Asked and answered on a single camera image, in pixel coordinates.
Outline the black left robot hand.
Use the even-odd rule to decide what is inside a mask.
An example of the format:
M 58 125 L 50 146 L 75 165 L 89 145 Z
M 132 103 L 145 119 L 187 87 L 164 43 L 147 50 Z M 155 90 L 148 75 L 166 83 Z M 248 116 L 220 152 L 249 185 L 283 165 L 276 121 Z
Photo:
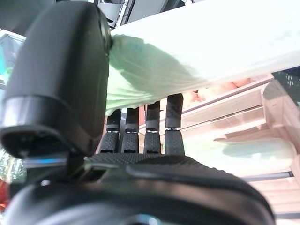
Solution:
M 105 118 L 115 46 L 92 3 L 57 3 L 31 26 L 0 116 L 0 142 L 26 169 L 10 185 L 4 224 L 273 225 L 257 190 L 185 155 L 180 91 L 167 94 L 164 152 L 158 99 L 147 110 L 144 154 L 137 107 L 120 135 L 120 108 Z

